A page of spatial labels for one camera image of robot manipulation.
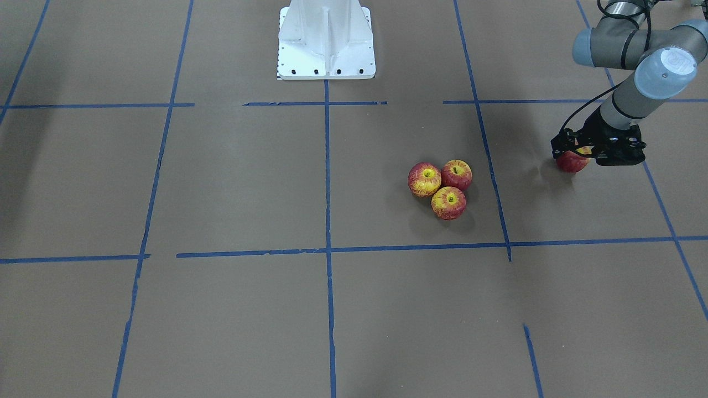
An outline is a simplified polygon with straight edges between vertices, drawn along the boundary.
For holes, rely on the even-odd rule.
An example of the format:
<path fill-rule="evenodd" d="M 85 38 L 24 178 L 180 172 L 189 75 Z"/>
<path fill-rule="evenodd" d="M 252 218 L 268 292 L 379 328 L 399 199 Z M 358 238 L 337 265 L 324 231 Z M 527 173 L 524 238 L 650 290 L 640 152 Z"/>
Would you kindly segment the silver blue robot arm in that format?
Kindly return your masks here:
<path fill-rule="evenodd" d="M 581 129 L 564 124 L 551 139 L 554 159 L 567 153 L 602 166 L 645 161 L 640 121 L 683 92 L 706 60 L 706 19 L 686 20 L 655 30 L 655 1 L 597 2 L 602 18 L 582 30 L 573 47 L 582 66 L 626 70 L 630 75 L 601 94 L 604 98 Z"/>

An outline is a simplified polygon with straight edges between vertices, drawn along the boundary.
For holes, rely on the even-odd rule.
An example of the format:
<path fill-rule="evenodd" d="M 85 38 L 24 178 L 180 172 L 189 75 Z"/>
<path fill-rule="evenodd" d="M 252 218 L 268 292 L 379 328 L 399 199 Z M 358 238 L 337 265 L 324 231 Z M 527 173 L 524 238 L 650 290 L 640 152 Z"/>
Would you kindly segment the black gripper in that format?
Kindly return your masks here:
<path fill-rule="evenodd" d="M 600 107 L 591 113 L 579 131 L 562 128 L 551 139 L 554 160 L 570 152 L 578 157 L 615 158 L 620 130 L 613 128 L 603 118 Z"/>

